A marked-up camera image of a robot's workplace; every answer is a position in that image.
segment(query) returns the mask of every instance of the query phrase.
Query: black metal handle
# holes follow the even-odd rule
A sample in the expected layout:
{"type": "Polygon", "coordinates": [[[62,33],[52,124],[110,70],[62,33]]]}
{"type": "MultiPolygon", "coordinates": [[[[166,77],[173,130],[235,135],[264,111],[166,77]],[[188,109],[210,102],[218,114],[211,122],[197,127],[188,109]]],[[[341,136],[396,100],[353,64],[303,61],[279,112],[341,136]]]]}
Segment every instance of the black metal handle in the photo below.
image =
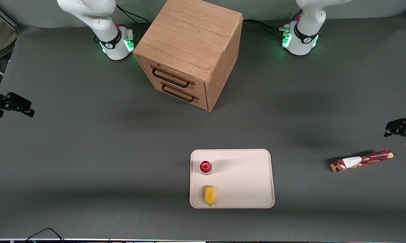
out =
{"type": "Polygon", "coordinates": [[[180,83],[175,82],[175,81],[173,81],[173,80],[169,80],[168,78],[164,78],[163,76],[160,76],[160,75],[156,74],[155,71],[156,71],[156,68],[154,67],[154,68],[152,69],[152,74],[153,74],[155,77],[160,78],[160,79],[162,79],[162,80],[164,80],[164,81],[167,81],[167,82],[169,82],[169,83],[172,83],[172,84],[174,84],[174,85],[177,85],[177,86],[179,86],[179,87],[181,87],[181,88],[186,88],[186,87],[188,87],[188,85],[189,85],[189,81],[187,81],[186,84],[183,85],[183,84],[180,84],[180,83]]]}
{"type": "Polygon", "coordinates": [[[164,89],[165,87],[166,87],[166,85],[163,84],[163,85],[162,85],[162,90],[163,90],[164,92],[166,92],[167,94],[171,94],[171,95],[173,95],[174,97],[180,98],[181,100],[184,100],[184,101],[186,101],[186,102],[192,102],[192,101],[195,99],[194,96],[193,96],[192,99],[190,99],[190,100],[189,100],[189,99],[186,99],[186,98],[183,98],[182,96],[179,96],[179,95],[177,95],[177,94],[175,94],[175,93],[173,93],[173,92],[170,92],[170,91],[164,89]]]}

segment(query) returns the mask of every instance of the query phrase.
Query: yellow toy banana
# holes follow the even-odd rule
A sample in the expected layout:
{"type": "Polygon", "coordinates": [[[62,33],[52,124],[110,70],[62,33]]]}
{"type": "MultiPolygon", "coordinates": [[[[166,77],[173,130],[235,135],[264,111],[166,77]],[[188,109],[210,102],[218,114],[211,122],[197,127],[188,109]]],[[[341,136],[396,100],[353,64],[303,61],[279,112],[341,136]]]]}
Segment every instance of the yellow toy banana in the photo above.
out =
{"type": "Polygon", "coordinates": [[[204,199],[209,206],[215,203],[215,187],[206,186],[204,189],[204,199]]]}

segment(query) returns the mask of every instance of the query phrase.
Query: gray table surface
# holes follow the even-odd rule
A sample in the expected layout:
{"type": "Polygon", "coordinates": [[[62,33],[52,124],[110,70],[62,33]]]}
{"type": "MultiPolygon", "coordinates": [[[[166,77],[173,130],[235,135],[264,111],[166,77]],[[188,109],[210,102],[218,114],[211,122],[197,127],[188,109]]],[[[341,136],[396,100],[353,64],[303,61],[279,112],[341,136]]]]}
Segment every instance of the gray table surface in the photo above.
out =
{"type": "Polygon", "coordinates": [[[297,57],[244,24],[209,113],[156,91],[135,57],[109,60],[88,28],[21,29],[0,91],[36,113],[0,119],[0,238],[406,242],[406,147],[383,137],[406,117],[406,15],[322,32],[297,57]],[[275,206],[192,208],[191,152],[240,148],[271,152],[275,206]],[[329,169],[386,148],[394,159],[329,169]]]}

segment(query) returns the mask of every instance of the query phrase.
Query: white label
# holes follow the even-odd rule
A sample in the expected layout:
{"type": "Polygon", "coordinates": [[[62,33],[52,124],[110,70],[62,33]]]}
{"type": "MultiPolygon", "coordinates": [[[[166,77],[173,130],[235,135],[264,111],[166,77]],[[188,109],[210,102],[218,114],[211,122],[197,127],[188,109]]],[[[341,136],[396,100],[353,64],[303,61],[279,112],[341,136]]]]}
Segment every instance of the white label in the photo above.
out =
{"type": "Polygon", "coordinates": [[[356,164],[361,163],[362,158],[361,157],[351,157],[351,158],[347,158],[347,159],[342,159],[342,161],[346,165],[346,168],[350,168],[356,164]]]}

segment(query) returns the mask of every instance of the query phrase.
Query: red bottle cap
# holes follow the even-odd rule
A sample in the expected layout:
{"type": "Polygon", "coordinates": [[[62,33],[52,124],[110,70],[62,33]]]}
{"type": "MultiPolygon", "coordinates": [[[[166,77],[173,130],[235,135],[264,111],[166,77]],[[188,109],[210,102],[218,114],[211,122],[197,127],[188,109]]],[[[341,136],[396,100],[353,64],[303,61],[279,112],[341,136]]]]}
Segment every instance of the red bottle cap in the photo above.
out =
{"type": "Polygon", "coordinates": [[[205,174],[209,173],[212,171],[212,164],[209,161],[203,161],[200,164],[200,170],[205,174]]]}

